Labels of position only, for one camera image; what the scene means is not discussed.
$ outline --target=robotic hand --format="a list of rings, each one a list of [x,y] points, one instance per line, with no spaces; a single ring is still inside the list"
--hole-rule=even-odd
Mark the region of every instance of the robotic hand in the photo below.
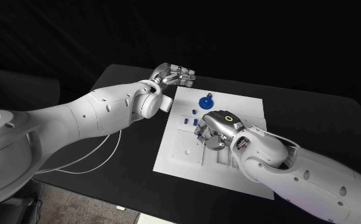
[[[210,150],[229,147],[243,175],[314,216],[361,224],[361,174],[341,163],[259,127],[246,128],[227,111],[209,112],[194,134]]]
[[[51,155],[81,139],[107,136],[168,112],[168,85],[191,87],[194,71],[163,63],[150,79],[104,87],[74,102],[35,111],[0,110],[0,202],[22,188]]]

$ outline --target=blue object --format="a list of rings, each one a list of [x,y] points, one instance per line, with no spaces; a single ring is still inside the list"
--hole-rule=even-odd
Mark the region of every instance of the blue object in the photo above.
[[[203,97],[200,99],[200,107],[203,109],[210,109],[213,107],[213,100],[212,100],[212,94],[207,94],[207,97]]]

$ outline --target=floor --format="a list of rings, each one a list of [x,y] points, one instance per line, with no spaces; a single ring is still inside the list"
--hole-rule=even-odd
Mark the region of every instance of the floor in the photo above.
[[[43,186],[40,199],[38,224],[134,224],[138,221],[138,212],[118,210],[115,205],[49,185]]]

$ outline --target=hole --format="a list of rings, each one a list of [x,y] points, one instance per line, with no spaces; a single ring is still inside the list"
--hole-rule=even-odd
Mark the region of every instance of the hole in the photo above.
[[[309,179],[309,171],[307,170],[304,173],[304,179],[308,180]]]
[[[347,188],[342,187],[342,188],[340,189],[340,195],[341,195],[341,196],[345,196],[347,193],[348,193]]]
[[[13,123],[6,123],[4,126],[6,126],[7,128],[15,128],[15,124],[13,124]]]

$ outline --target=black backdrop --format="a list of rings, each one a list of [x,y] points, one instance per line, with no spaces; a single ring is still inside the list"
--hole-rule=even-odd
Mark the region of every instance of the black backdrop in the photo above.
[[[360,102],[354,0],[0,0],[2,69],[58,78],[61,102],[109,64]]]

